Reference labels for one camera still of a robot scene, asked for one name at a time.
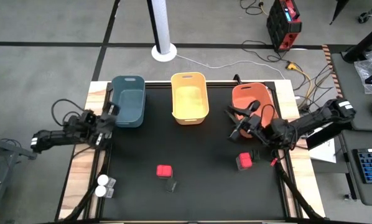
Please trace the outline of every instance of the keyboard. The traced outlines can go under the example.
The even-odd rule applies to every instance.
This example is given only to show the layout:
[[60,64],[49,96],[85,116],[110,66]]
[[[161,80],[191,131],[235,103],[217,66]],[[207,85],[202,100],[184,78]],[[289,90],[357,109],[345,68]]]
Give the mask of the keyboard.
[[353,150],[363,182],[372,184],[372,149]]

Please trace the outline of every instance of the white bottle cap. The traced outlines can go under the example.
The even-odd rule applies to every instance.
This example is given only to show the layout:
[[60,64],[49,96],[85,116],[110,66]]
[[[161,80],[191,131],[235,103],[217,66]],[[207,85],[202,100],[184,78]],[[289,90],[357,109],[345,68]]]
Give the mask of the white bottle cap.
[[105,186],[109,182],[109,177],[107,175],[100,175],[98,177],[98,184]]
[[103,187],[103,186],[98,186],[95,189],[95,195],[98,196],[98,197],[105,196],[106,195],[106,192],[107,192],[107,189],[106,189],[106,187]]

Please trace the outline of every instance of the orange plastic basket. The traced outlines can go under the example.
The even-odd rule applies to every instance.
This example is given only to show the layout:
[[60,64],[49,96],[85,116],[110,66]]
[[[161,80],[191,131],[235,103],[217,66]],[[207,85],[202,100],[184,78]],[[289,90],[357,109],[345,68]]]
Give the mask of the orange plastic basket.
[[[273,118],[278,118],[276,110],[273,111],[274,105],[272,102],[272,98],[269,94],[269,92],[266,89],[266,86],[262,83],[249,83],[249,84],[242,84],[237,85],[233,88],[232,91],[232,104],[236,108],[245,109],[248,107],[248,105],[254,101],[258,100],[261,103],[261,106],[259,106],[258,110],[256,110],[254,113],[251,113],[250,116],[253,114],[256,114],[260,117],[262,117],[261,124],[263,127],[266,127]],[[265,107],[265,110],[262,114],[262,109],[265,105],[272,105]],[[240,115],[236,115],[238,119],[242,119],[243,117]],[[245,131],[241,130],[241,135],[243,135],[246,138],[252,138],[250,134],[247,134]]]
[[198,72],[176,73],[171,77],[172,116],[181,125],[200,124],[208,115],[205,77]]

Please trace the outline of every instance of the white cable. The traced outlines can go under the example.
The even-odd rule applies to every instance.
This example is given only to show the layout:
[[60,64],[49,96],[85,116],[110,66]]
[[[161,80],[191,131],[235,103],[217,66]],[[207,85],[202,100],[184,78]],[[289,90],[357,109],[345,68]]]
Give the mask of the white cable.
[[219,66],[219,67],[211,67],[211,66],[209,66],[209,65],[205,65],[205,64],[203,64],[203,63],[196,62],[196,61],[194,61],[194,60],[192,60],[192,59],[190,59],[190,58],[187,58],[187,57],[183,57],[183,56],[180,56],[180,55],[177,55],[177,56],[180,57],[180,58],[183,58],[183,59],[189,60],[189,61],[191,61],[191,62],[193,62],[193,63],[199,64],[199,65],[202,65],[202,66],[207,67],[207,68],[212,68],[212,69],[225,68],[225,67],[229,67],[229,66],[232,66],[232,65],[236,65],[237,63],[254,63],[254,64],[256,64],[256,65],[262,65],[262,66],[269,67],[269,68],[271,68],[271,69],[273,69],[273,70],[276,70],[276,71],[278,71],[278,72],[280,73],[280,75],[281,75],[281,77],[283,77],[283,79],[286,79],[286,78],[284,77],[284,75],[280,72],[280,70],[278,70],[278,69],[276,69],[276,68],[273,68],[273,67],[270,66],[270,65],[266,65],[266,64],[262,64],[262,63],[257,63],[257,62],[253,62],[253,61],[249,61],[249,60],[237,61],[237,62],[235,62],[235,63],[231,63],[231,64],[228,64],[228,65],[222,65],[222,66]]

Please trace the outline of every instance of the gray floor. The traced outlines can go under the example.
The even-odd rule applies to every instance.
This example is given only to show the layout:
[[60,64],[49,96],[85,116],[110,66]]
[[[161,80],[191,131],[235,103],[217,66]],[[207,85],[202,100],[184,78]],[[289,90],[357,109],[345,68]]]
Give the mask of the gray floor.
[[[370,1],[351,1],[332,26],[335,1],[295,0],[304,22],[296,44],[354,44],[372,30],[372,18],[358,24],[355,16],[372,6]],[[168,0],[170,33],[173,42],[238,44],[246,39],[270,43],[265,17],[249,16],[237,0]],[[114,0],[21,0],[0,1],[0,41],[101,42]],[[265,1],[268,10],[272,0]],[[110,42],[153,42],[145,0],[121,0]],[[271,50],[257,50],[261,55]],[[99,48],[0,47],[0,138],[14,138],[28,147],[33,133],[58,129],[50,117],[50,106],[59,98],[85,104]],[[179,55],[210,66],[238,60],[263,63],[242,50],[179,49]],[[326,64],[321,50],[292,50],[286,59],[297,62],[311,77]],[[284,69],[286,63],[271,63],[297,87],[302,76]],[[116,75],[138,74],[146,80],[168,80],[177,72],[202,72],[209,80],[278,79],[277,71],[252,63],[209,69],[176,58],[155,62],[150,49],[108,49],[99,80]],[[333,86],[328,78],[324,86]],[[296,91],[304,95],[307,86]],[[318,104],[336,95],[332,89]],[[73,107],[65,103],[57,116]],[[70,160],[71,147],[55,147],[37,160],[22,159],[15,169],[0,208],[0,223],[15,219],[20,224],[52,221],[57,209]],[[346,202],[342,175],[317,175],[319,190],[328,217],[336,220],[372,222],[372,207]]]

